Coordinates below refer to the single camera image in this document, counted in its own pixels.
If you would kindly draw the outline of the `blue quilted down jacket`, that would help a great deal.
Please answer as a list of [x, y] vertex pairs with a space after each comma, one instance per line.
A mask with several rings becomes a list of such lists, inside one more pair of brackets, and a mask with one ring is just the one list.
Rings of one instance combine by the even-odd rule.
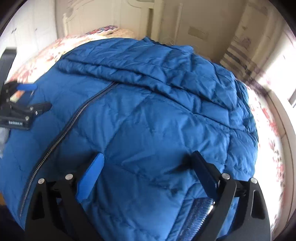
[[51, 103], [28, 131], [11, 130], [1, 193], [25, 226], [39, 179], [104, 167], [82, 202], [105, 240], [179, 240], [193, 206], [211, 203], [190, 156], [238, 180], [255, 172], [258, 134], [245, 85], [189, 46], [112, 38], [64, 54], [20, 103]]

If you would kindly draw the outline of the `floral bed sheet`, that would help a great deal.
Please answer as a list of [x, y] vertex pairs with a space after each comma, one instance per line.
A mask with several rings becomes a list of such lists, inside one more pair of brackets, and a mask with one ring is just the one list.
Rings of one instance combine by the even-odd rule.
[[[48, 45], [35, 56], [28, 58], [18, 69], [9, 72], [7, 81], [34, 83], [68, 51], [84, 43], [111, 38], [81, 35], [62, 37]], [[255, 178], [260, 181], [266, 201], [271, 230], [278, 226], [285, 187], [285, 169], [280, 134], [266, 99], [251, 88], [247, 89], [249, 106], [258, 130], [259, 143], [255, 164]]]

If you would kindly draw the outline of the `white drawer cabinet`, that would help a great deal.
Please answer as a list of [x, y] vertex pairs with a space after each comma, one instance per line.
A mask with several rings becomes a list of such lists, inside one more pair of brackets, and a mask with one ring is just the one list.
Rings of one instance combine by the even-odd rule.
[[15, 48], [18, 56], [35, 56], [57, 40], [55, 1], [27, 1], [1, 35], [1, 53]]

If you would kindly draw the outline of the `colourful patterned pillow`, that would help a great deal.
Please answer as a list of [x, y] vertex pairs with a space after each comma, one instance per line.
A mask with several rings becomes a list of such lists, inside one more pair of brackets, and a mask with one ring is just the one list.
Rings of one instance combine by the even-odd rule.
[[118, 31], [119, 27], [115, 26], [115, 25], [108, 25], [105, 27], [101, 27], [95, 30], [92, 30], [88, 33], [86, 33], [86, 35], [94, 35], [94, 34], [98, 34], [101, 36], [106, 36], [106, 35], [110, 35], [112, 33], [115, 33], [116, 31]]

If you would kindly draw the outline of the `yellow pillow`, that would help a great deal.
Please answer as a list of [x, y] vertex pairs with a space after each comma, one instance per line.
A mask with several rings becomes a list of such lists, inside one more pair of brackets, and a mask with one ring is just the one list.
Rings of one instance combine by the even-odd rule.
[[136, 35], [129, 29], [119, 29], [110, 35], [111, 38], [130, 38], [136, 39]]

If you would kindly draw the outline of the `white wooden headboard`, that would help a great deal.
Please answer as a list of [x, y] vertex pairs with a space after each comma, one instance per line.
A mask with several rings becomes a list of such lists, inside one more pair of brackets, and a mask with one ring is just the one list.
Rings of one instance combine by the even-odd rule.
[[75, 1], [63, 14], [63, 33], [82, 35], [108, 25], [131, 30], [137, 39], [159, 39], [163, 1]]

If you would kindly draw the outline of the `striped curtain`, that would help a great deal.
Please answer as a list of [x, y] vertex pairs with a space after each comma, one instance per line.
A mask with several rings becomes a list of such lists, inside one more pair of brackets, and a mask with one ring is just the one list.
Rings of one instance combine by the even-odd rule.
[[220, 60], [220, 65], [231, 71], [236, 78], [247, 82], [261, 75], [261, 69], [248, 56], [248, 47], [251, 44], [250, 38], [243, 41], [234, 36], [229, 47]]

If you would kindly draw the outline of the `wall socket plate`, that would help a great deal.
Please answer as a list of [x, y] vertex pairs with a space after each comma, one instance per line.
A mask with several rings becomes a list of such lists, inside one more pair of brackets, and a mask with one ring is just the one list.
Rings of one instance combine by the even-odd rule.
[[203, 41], [208, 41], [208, 32], [195, 28], [193, 26], [189, 27], [188, 35], [199, 38]]

